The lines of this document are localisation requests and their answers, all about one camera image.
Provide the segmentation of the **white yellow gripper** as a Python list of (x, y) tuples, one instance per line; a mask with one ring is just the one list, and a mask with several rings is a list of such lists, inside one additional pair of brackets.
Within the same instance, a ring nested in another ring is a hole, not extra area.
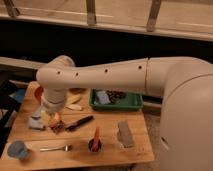
[(34, 118), (40, 118), (42, 124), (44, 126), (49, 126), (50, 119), (56, 114), (57, 112), (48, 112), (44, 109), (42, 105), (40, 105), (30, 116)]

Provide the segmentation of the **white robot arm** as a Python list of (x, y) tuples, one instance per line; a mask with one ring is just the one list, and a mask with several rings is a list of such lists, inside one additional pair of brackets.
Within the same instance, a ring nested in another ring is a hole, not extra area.
[(213, 171), (213, 64), (193, 57), (144, 58), (77, 67), (59, 56), (40, 67), (45, 109), (64, 107), (71, 88), (134, 92), (163, 99), (160, 171)]

